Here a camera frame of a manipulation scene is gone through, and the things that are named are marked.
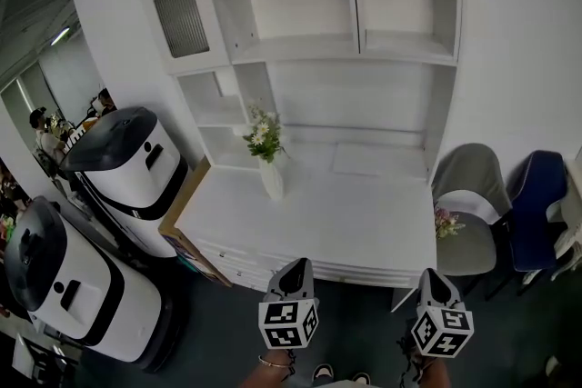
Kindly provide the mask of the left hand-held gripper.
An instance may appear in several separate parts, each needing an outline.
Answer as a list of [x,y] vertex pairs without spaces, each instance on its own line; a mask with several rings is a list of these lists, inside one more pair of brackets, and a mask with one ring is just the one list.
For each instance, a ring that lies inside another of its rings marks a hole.
[[304,349],[319,325],[313,267],[303,257],[270,279],[258,306],[258,328],[269,350]]

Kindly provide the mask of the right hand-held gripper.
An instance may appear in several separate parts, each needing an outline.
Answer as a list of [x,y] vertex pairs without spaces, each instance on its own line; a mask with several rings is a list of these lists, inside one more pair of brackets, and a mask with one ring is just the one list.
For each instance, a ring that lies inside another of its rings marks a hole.
[[435,269],[421,274],[416,313],[411,334],[423,356],[455,358],[474,334],[473,314],[453,283]]

